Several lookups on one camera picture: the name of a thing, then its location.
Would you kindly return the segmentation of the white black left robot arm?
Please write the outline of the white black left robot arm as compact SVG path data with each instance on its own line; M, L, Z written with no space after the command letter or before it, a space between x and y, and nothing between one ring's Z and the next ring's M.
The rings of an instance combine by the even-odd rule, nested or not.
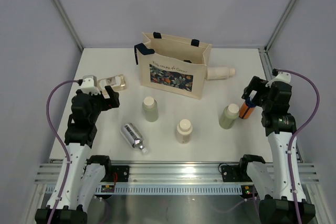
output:
M102 111L118 108L119 94L110 86L94 94L80 88L71 101L68 128L61 146L65 152L61 171L45 208L37 209L37 223L87 223L88 207L96 187L113 174L109 156L89 153L97 133L96 121Z

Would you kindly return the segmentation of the white lotion bottle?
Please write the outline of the white lotion bottle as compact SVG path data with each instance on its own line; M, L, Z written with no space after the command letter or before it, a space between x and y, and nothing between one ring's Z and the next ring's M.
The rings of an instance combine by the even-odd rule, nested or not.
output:
M206 80L228 79L233 77L235 74L236 74L235 69L227 66L208 67Z

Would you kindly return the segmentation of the clear square perfume bottle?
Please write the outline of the clear square perfume bottle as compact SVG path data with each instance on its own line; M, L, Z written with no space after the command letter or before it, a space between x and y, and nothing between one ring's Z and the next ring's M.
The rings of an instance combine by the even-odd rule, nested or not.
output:
M107 90L105 86L110 86L113 91L119 92L125 90L127 88L127 83L123 74L119 74L113 77L108 77L105 79L100 79L97 81L97 86L99 90L102 92L105 98L109 98Z

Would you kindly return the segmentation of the floral canvas tote bag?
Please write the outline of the floral canvas tote bag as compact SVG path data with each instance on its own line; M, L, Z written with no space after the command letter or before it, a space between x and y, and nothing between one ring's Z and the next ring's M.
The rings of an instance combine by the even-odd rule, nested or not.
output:
M143 33L134 46L140 84L200 99L212 45L197 39Z

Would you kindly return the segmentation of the orange navy spray bottle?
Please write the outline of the orange navy spray bottle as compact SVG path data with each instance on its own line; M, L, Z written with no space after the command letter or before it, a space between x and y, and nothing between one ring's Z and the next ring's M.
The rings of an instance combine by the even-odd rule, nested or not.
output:
M245 99L244 103L239 109L239 117L241 119L248 119L252 112L254 111L256 105L253 103L253 98L256 94L256 91L252 91L248 98Z

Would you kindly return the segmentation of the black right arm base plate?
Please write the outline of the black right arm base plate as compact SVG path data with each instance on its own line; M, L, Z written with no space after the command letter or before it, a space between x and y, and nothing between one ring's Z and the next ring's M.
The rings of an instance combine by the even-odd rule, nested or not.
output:
M223 182L241 182L241 172L238 165L225 165L219 168Z

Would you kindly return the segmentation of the cream bottle white cap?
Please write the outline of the cream bottle white cap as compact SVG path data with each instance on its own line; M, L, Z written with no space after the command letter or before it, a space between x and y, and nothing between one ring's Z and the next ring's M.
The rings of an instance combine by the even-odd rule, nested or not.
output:
M186 144L191 139L193 126L188 119L182 119L176 127L176 139L180 144Z

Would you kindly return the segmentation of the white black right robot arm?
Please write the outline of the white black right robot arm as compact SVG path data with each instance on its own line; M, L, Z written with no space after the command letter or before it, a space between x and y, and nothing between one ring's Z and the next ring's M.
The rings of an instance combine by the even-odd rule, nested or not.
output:
M298 130L295 118L288 112L290 79L290 74L283 72L271 81L253 77L242 95L246 100L255 92L252 103L263 110L261 123L272 153L272 176L261 156L244 155L238 167L238 176L251 179L259 195L256 207L261 223L309 223L316 216L315 206L307 202L299 177Z

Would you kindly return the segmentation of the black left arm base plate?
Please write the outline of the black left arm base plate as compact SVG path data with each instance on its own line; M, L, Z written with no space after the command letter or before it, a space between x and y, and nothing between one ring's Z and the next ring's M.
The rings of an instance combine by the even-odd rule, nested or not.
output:
M130 166L128 165L112 165L108 168L106 176L104 178L105 182L128 182L129 179Z

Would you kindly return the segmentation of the silver metallic bottle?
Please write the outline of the silver metallic bottle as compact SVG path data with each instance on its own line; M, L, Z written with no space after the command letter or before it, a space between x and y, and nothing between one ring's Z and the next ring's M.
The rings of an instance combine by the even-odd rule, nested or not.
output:
M144 145L144 138L134 124L124 124L121 126L120 132L133 149L139 150L142 154L148 153L148 149Z

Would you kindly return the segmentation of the green bottle white cap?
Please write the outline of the green bottle white cap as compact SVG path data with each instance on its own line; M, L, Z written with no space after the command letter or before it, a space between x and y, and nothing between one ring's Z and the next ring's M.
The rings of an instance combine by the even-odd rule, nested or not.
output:
M145 97L142 102L144 117L148 122L155 122L159 118L157 101L151 97Z
M239 117L239 106L234 103L231 103L223 110L219 119L219 125L223 129L226 130L231 129L238 117Z

